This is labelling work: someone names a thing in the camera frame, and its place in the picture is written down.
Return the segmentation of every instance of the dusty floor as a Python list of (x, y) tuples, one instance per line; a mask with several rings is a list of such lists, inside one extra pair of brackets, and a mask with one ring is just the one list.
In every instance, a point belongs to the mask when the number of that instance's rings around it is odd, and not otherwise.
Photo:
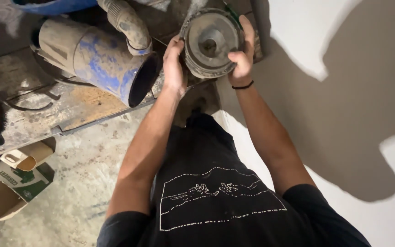
[[(175, 122), (184, 122), (202, 96), (206, 113), (224, 126), (213, 84), (188, 92)], [(121, 161), (150, 108), (57, 136), (56, 152), (47, 160), (56, 171), (54, 182), (13, 218), (0, 222), (0, 247), (95, 246)]]

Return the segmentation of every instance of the dirty hands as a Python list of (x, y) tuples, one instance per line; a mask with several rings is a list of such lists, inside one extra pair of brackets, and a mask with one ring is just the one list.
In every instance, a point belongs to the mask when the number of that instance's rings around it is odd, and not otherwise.
[(252, 81), (251, 70), (254, 57), (254, 28), (244, 15), (239, 17), (245, 34), (244, 52), (234, 51), (228, 53), (228, 58), (237, 63), (237, 66), (228, 74), (228, 80), (234, 87), (248, 86)]
[(179, 63), (179, 54), (184, 48), (184, 40), (179, 39), (179, 35), (174, 36), (168, 43), (164, 53), (164, 86), (163, 90), (172, 91), (182, 96), (187, 88), (184, 80), (182, 66)]

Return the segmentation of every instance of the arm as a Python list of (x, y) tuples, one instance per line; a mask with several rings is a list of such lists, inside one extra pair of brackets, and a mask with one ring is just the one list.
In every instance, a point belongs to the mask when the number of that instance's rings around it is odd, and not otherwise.
[[(238, 51), (228, 54), (228, 58), (237, 63), (237, 67), (228, 76), (234, 87), (246, 86), (252, 81), (254, 29), (246, 17), (241, 16), (240, 22), (245, 32), (245, 52)], [(272, 113), (254, 85), (247, 89), (236, 90), (236, 94), (255, 150), (271, 173), (275, 192), (283, 195), (287, 189), (298, 184), (315, 186), (288, 132)]]
[(124, 211), (149, 215), (150, 189), (162, 164), (173, 116), (185, 92), (179, 54), (184, 42), (179, 36), (164, 55), (165, 81), (156, 103), (141, 122), (124, 156), (106, 217)]

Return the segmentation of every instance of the person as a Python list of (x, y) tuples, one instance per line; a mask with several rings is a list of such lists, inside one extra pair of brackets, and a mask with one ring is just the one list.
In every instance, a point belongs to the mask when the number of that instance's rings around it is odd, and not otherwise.
[(228, 75), (248, 131), (275, 192), (239, 160), (233, 138), (194, 110), (185, 128), (172, 127), (185, 93), (178, 36), (164, 55), (161, 94), (141, 122), (106, 213), (98, 247), (119, 246), (370, 246), (327, 203), (289, 135), (251, 77), (254, 29), (240, 16), (244, 52)]

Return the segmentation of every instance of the white wall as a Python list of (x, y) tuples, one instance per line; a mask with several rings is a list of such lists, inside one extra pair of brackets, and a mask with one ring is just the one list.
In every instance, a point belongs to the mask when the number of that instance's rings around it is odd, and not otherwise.
[[(395, 0), (252, 2), (269, 54), (255, 86), (332, 207), (395, 246)], [(273, 188), (235, 93), (217, 87), (240, 159)]]

